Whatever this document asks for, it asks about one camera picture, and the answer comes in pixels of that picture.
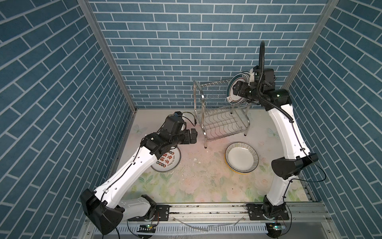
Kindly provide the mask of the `wide green band white plate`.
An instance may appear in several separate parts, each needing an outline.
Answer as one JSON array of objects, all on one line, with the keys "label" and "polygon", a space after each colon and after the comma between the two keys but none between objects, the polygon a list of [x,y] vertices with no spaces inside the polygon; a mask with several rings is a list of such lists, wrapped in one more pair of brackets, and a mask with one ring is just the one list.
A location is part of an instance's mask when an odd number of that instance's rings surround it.
[{"label": "wide green band white plate", "polygon": [[244,103],[246,100],[244,97],[235,95],[233,92],[233,87],[237,82],[246,82],[249,83],[250,74],[249,71],[244,71],[242,73],[239,73],[235,75],[228,84],[227,91],[226,91],[226,98],[227,101],[232,105],[239,105]]}]

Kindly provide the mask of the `white plate black striped rim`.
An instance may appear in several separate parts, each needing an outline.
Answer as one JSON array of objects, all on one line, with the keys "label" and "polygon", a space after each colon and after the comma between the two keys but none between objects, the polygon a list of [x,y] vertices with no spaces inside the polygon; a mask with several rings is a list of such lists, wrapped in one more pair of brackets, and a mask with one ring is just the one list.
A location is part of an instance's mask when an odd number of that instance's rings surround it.
[{"label": "white plate black striped rim", "polygon": [[230,144],[225,150],[225,162],[231,167],[242,172],[253,172],[259,164],[256,150],[243,142]]}]

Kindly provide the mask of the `yellow rimmed polka dot plate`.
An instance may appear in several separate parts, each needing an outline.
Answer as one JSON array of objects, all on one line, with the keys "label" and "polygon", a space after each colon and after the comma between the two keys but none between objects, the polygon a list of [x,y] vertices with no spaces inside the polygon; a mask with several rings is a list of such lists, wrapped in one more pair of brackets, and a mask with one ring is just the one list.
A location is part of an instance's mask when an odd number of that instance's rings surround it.
[{"label": "yellow rimmed polka dot plate", "polygon": [[242,172],[242,171],[238,171],[238,170],[234,169],[234,168],[231,167],[229,164],[227,164],[227,166],[229,167],[230,170],[232,170],[232,171],[235,172],[235,173],[243,174],[243,175],[248,174],[248,172]]}]

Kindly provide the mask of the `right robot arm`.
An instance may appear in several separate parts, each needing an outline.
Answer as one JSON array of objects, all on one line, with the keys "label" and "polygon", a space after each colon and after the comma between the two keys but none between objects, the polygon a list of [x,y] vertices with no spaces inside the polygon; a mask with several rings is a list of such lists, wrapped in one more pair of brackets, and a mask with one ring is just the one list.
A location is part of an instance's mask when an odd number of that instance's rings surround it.
[{"label": "right robot arm", "polygon": [[233,94],[263,106],[272,118],[284,155],[271,162],[273,182],[265,195],[262,214],[272,220],[286,212],[285,196],[288,186],[297,180],[300,172],[318,160],[305,144],[293,114],[292,100],[288,90],[276,89],[275,74],[265,68],[265,42],[260,43],[259,64],[250,72],[251,80],[233,85]]}]

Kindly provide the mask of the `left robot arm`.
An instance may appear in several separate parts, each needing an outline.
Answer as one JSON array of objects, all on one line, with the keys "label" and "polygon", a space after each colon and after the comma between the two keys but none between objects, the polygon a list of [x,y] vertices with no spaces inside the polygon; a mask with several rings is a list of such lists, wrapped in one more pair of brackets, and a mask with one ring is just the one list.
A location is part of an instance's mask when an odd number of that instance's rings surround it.
[{"label": "left robot arm", "polygon": [[187,128],[182,112],[167,116],[156,132],[141,140],[133,156],[114,175],[96,189],[85,189],[81,193],[84,214],[102,235],[116,230],[123,220],[136,217],[152,219],[156,203],[149,196],[130,200],[124,207],[119,202],[141,174],[165,153],[179,144],[195,144],[197,136],[195,128]]}]

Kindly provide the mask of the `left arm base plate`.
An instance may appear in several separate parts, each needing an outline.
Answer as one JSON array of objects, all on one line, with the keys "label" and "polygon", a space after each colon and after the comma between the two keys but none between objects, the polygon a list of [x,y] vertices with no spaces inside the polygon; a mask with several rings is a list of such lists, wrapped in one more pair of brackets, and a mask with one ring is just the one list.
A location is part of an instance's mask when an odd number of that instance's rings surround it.
[{"label": "left arm base plate", "polygon": [[170,205],[156,205],[149,209],[149,221],[168,221]]}]

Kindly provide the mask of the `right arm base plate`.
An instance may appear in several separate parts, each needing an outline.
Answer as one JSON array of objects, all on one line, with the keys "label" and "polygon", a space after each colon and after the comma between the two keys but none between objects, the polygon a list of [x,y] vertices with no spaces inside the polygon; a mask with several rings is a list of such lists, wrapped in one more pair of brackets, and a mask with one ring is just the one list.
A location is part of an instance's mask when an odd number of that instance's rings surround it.
[{"label": "right arm base plate", "polygon": [[249,218],[251,221],[272,221],[276,219],[283,219],[285,221],[289,220],[289,214],[285,204],[273,206],[269,203],[248,203],[245,205],[245,209],[248,211]]}]

